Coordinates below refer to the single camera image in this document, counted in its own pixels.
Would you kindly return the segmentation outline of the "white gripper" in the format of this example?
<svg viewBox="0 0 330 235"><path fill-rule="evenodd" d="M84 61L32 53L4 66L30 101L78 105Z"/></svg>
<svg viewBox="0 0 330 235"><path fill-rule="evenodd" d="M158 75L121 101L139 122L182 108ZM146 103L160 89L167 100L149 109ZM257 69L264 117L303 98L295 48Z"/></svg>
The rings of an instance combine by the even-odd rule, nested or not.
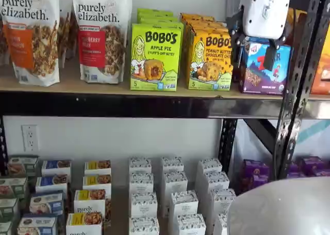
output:
<svg viewBox="0 0 330 235"><path fill-rule="evenodd" d="M246 36L269 39L263 66L272 70L277 50L286 41L282 36L290 0L240 0L240 9L226 18L231 40L231 64L240 65Z"/></svg>

